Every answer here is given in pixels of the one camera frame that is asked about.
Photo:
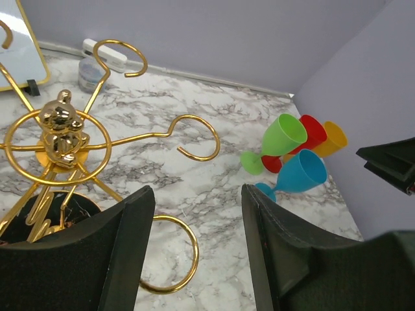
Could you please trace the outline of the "red wine glass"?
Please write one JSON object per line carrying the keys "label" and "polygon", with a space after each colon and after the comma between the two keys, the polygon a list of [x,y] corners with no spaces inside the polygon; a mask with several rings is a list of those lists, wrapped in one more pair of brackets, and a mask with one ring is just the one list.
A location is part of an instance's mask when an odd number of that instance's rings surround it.
{"label": "red wine glass", "polygon": [[[322,124],[311,115],[302,115],[299,118],[300,122],[304,125],[307,132],[307,140],[299,147],[287,154],[290,159],[293,155],[297,154],[303,149],[313,149],[316,146],[322,144],[327,139],[327,133]],[[283,162],[279,157],[264,155],[262,158],[262,164],[271,173],[277,174],[282,166]]]}

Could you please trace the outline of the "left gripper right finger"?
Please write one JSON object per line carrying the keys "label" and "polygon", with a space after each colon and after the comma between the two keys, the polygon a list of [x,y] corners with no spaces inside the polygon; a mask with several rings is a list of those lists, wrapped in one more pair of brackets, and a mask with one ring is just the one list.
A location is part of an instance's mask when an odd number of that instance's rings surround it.
{"label": "left gripper right finger", "polygon": [[359,242],[321,229],[243,185],[258,310],[413,310],[414,232]]}

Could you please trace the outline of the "orange wine glass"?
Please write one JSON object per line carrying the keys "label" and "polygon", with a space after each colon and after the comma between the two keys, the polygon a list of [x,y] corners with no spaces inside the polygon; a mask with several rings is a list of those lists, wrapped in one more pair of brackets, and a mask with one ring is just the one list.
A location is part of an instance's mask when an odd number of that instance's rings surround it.
{"label": "orange wine glass", "polygon": [[[336,123],[332,121],[325,121],[322,126],[326,130],[327,139],[320,145],[316,146],[315,148],[311,149],[314,153],[317,154],[318,157],[327,157],[331,154],[343,149],[348,145],[348,138],[344,133],[343,129]],[[286,163],[288,160],[287,155],[282,157],[282,161]]]}

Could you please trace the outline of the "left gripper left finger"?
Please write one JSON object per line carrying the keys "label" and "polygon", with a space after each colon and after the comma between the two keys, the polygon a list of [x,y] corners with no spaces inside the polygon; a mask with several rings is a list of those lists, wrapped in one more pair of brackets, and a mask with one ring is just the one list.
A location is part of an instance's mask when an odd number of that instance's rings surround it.
{"label": "left gripper left finger", "polygon": [[154,211],[144,186],[33,243],[19,215],[1,246],[1,309],[133,310]]}

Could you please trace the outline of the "green wine glass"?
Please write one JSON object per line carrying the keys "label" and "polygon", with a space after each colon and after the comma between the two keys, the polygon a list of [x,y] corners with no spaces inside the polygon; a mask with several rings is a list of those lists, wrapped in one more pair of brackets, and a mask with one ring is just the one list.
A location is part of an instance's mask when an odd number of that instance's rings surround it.
{"label": "green wine glass", "polygon": [[242,167],[252,175],[264,170],[263,156],[279,157],[293,151],[307,141],[305,126],[296,117],[283,113],[265,131],[260,153],[244,151],[240,156]]}

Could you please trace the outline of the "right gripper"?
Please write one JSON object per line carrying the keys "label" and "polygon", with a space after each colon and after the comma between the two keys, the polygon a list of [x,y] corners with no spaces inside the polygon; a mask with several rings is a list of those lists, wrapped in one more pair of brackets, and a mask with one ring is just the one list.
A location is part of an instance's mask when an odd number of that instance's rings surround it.
{"label": "right gripper", "polygon": [[408,196],[414,194],[414,138],[362,147],[356,154],[364,168]]}

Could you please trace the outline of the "blue wine glass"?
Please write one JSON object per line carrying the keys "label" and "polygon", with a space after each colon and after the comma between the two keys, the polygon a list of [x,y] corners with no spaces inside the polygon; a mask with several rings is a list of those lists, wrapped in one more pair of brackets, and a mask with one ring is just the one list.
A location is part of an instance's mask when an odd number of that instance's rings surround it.
{"label": "blue wine glass", "polygon": [[304,149],[282,166],[274,187],[266,183],[256,183],[255,186],[277,202],[276,191],[305,192],[325,183],[327,178],[327,168],[322,159],[313,151]]}

